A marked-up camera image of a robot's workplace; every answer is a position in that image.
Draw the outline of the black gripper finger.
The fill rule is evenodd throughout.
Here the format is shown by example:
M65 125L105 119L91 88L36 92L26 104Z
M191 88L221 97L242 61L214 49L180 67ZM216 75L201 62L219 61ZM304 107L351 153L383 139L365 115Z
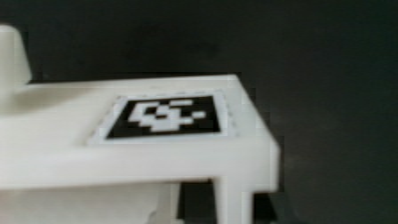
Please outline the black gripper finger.
M285 192L255 194L255 224L292 224L292 210Z

